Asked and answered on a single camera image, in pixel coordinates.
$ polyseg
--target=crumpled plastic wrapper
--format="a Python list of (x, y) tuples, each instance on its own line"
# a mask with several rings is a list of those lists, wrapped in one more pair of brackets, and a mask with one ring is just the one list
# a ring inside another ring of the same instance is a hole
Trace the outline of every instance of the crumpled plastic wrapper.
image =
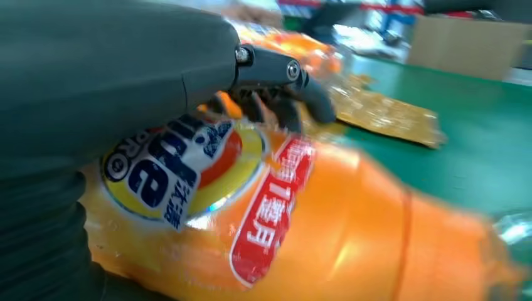
[(435, 112), (364, 90), (370, 81), (354, 75), (329, 81), (338, 120), (433, 149), (445, 142)]

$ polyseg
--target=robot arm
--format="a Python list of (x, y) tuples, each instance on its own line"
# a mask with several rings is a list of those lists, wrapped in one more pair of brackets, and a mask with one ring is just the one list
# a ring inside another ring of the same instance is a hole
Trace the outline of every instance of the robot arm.
[[(232, 26), (195, 9), (154, 1), (8, 0), (0, 14), (7, 33), (0, 127), (10, 129), (8, 156), (75, 154), (87, 162), (219, 90), (302, 86), (300, 70), (288, 78), (287, 56), (250, 46), (249, 61), (237, 63)], [(321, 101), (327, 121), (334, 120), (328, 100)]]

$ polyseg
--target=bottle label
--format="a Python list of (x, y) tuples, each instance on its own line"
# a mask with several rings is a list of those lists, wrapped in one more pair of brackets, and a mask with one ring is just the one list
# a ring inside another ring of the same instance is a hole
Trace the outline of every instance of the bottle label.
[(288, 232), (295, 195), (311, 173), (314, 153), (309, 141), (289, 137), (274, 158), (280, 169), (270, 169), (255, 192), (230, 252), (233, 274), (246, 287), (268, 272)]

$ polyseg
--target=printed logo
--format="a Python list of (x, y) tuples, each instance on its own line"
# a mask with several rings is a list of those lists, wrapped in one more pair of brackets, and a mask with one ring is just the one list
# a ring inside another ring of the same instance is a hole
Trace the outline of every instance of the printed logo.
[(309, 141), (289, 137), (276, 156), (281, 168), (267, 173), (251, 200), (230, 253), (231, 269), (246, 287), (268, 272), (289, 229), (295, 194), (312, 170), (314, 153)]
[[(260, 149), (257, 166), (263, 149), (258, 132), (238, 130), (230, 120), (183, 115), (158, 132), (145, 130), (123, 140), (102, 160), (102, 179), (121, 208), (180, 231), (191, 209), (200, 213), (205, 206), (226, 197), (224, 177), (228, 172), (234, 176), (237, 168), (240, 177), (253, 176), (256, 166), (239, 166), (242, 152), (250, 149)], [(208, 194), (202, 194), (201, 190), (207, 188)], [(239, 189), (234, 185), (229, 188)], [(193, 204), (196, 201), (205, 206)]]

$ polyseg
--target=clear plastic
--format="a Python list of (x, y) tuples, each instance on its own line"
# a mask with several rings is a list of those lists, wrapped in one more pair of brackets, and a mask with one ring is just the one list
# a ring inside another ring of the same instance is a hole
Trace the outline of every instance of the clear plastic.
[[(532, 209), (500, 214), (494, 224), (499, 237), (506, 243), (512, 259), (532, 268)], [(532, 275), (523, 283), (521, 300), (532, 300)]]

